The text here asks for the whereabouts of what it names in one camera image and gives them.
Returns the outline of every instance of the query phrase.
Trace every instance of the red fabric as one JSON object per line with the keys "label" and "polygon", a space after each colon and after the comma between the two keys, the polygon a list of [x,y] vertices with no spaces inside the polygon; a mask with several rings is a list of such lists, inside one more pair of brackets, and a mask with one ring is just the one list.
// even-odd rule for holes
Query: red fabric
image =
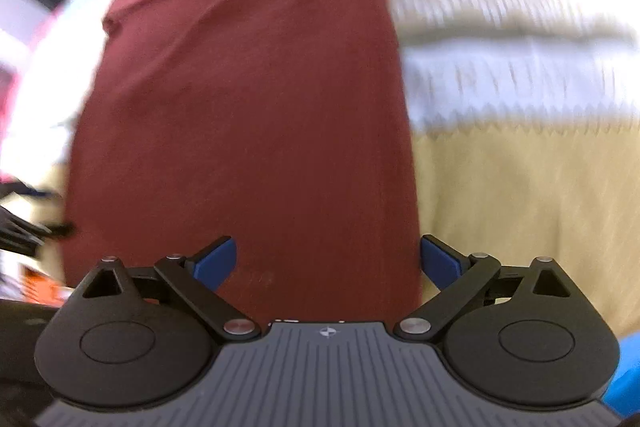
{"label": "red fabric", "polygon": [[262,324],[418,302],[415,182],[385,0],[115,0],[72,148],[74,284],[220,235]]}

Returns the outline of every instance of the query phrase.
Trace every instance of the gray ribbed plate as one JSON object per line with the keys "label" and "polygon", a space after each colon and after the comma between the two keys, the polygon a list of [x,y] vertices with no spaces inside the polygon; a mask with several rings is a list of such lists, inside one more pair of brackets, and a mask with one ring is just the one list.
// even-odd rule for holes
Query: gray ribbed plate
{"label": "gray ribbed plate", "polygon": [[275,323],[226,346],[193,387],[153,409],[98,413],[56,402],[42,427],[610,427],[592,402],[559,412],[511,410],[475,396],[431,346],[397,341],[379,323]]}

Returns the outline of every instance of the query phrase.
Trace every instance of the blue object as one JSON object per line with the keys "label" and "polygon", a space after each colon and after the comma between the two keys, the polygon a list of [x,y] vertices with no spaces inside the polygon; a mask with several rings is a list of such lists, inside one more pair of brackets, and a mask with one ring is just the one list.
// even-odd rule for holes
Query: blue object
{"label": "blue object", "polygon": [[603,401],[623,417],[640,412],[640,332],[620,341],[620,363]]}
{"label": "blue object", "polygon": [[420,240],[420,261],[424,274],[440,290],[462,276],[460,262],[424,237]]}
{"label": "blue object", "polygon": [[194,264],[193,278],[215,291],[235,267],[236,242],[229,239]]}

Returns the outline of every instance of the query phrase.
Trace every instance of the blue gripper pad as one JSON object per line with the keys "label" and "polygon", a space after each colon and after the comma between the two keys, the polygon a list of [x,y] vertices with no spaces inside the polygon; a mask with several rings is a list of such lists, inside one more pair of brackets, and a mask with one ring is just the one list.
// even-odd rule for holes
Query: blue gripper pad
{"label": "blue gripper pad", "polygon": [[440,290],[444,290],[466,271],[466,257],[430,235],[420,240],[422,271]]}
{"label": "blue gripper pad", "polygon": [[191,258],[191,274],[194,279],[215,291],[236,267],[236,242],[229,237],[224,243],[216,242],[211,247],[212,250],[204,250]]}

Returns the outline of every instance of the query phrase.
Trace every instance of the silver screw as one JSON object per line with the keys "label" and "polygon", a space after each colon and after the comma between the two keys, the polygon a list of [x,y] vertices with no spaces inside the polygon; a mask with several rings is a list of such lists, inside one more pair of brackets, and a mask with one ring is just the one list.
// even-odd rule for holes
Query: silver screw
{"label": "silver screw", "polygon": [[230,335],[247,335],[255,330],[255,324],[249,319],[232,319],[225,323],[224,328]]}
{"label": "silver screw", "polygon": [[431,323],[419,317],[409,317],[400,322],[400,329],[411,335],[421,335],[431,329]]}

